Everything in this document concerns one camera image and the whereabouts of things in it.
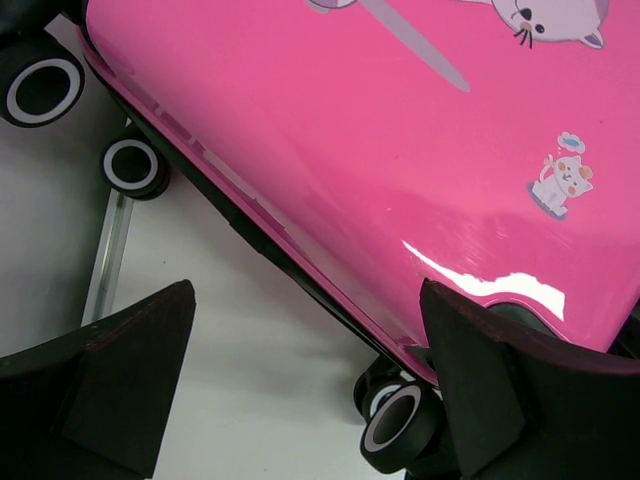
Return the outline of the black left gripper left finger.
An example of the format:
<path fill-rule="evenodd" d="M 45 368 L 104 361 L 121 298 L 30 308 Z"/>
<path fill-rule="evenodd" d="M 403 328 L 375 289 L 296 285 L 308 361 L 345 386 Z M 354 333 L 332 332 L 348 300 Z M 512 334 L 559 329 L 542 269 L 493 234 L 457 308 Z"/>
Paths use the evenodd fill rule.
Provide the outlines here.
<path fill-rule="evenodd" d="M 2 478 L 152 478 L 195 310 L 182 280 L 2 357 Z"/>

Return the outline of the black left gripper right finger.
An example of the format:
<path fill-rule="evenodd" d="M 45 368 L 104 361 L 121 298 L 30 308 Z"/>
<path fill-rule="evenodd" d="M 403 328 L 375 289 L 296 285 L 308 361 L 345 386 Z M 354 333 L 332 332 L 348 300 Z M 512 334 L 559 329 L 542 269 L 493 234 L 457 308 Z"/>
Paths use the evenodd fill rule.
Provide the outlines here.
<path fill-rule="evenodd" d="M 466 479 L 636 479 L 639 363 L 423 282 L 420 308 Z"/>

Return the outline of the pink hard-shell suitcase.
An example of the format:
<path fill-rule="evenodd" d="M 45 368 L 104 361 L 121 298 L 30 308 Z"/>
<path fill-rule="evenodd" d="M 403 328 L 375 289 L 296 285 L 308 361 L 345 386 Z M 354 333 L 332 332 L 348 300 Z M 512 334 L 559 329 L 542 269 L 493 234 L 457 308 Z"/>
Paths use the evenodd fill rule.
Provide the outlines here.
<path fill-rule="evenodd" d="M 5 1 L 1 115 L 42 127 L 91 70 L 132 121 L 101 159 L 151 199 L 176 164 L 379 354 L 360 451 L 466 479 L 424 281 L 639 363 L 635 1 Z"/>

